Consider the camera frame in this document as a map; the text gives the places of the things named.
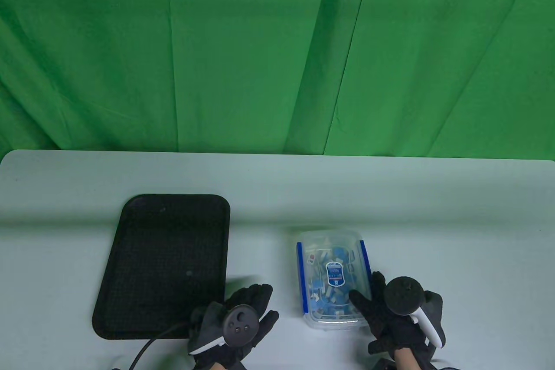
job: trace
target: plastic container lid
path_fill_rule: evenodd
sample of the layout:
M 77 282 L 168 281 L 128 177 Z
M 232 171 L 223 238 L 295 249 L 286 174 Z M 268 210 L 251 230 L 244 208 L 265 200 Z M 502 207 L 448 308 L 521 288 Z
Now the plastic container lid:
M 370 299 L 371 277 L 366 247 L 353 231 L 309 231 L 297 243 L 303 311 L 307 323 L 323 330 L 366 325 L 349 301 L 357 289 Z

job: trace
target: black plastic tray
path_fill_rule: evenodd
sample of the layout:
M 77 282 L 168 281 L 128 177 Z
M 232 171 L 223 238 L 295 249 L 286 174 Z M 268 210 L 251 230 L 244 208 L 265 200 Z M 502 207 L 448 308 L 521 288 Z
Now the black plastic tray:
M 217 195 L 127 201 L 93 312 L 107 340 L 155 337 L 197 306 L 224 301 L 228 202 Z M 187 326 L 165 338 L 188 338 Z

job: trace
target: green fabric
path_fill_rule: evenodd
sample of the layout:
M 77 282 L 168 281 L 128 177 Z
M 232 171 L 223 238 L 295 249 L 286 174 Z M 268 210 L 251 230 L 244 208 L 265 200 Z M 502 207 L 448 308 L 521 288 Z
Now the green fabric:
M 555 158 L 555 0 L 0 0 L 0 46 L 0 158 Z

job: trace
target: black glove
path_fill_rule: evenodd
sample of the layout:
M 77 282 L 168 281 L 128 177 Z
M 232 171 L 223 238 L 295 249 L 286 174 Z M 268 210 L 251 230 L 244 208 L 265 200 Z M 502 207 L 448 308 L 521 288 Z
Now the black glove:
M 274 289 L 266 284 L 252 285 L 249 288 L 239 289 L 230 299 L 225 301 L 224 307 L 226 310 L 230 310 L 238 305 L 249 305 L 256 310 L 258 318 L 260 318 L 266 312 L 273 291 Z M 220 363 L 226 369 L 236 366 L 270 332 L 278 318 L 279 313 L 268 311 L 266 316 L 260 321 L 258 332 L 250 343 L 239 348 L 231 348 L 227 344 L 212 347 L 210 350 L 194 356 L 196 362 L 195 368 L 210 368 L 214 363 Z M 198 311 L 193 312 L 191 338 L 194 336 L 195 331 L 200 330 L 202 319 L 204 319 L 202 313 L 199 314 Z
M 410 348 L 420 367 L 428 368 L 434 350 L 426 345 L 426 336 L 410 317 L 396 315 L 390 311 L 383 299 L 385 277 L 380 272 L 372 274 L 372 300 L 359 291 L 349 292 L 351 303 L 364 316 L 376 340 L 368 344 L 369 354 L 389 352 L 394 358 L 395 350 Z

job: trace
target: white table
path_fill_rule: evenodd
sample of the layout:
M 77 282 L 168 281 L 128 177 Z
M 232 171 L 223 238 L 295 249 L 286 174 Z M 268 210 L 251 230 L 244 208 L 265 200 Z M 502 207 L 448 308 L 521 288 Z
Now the white table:
M 143 341 L 103 340 L 91 315 L 121 207 L 139 193 L 229 201 L 228 277 L 271 283 L 281 313 L 249 369 L 369 368 L 367 332 L 301 318 L 294 243 L 321 228 L 359 231 L 372 269 L 443 295 L 437 358 L 555 366 L 553 162 L 15 151 L 0 164 L 0 368 L 129 366 Z M 156 341 L 137 366 L 188 368 L 179 340 Z

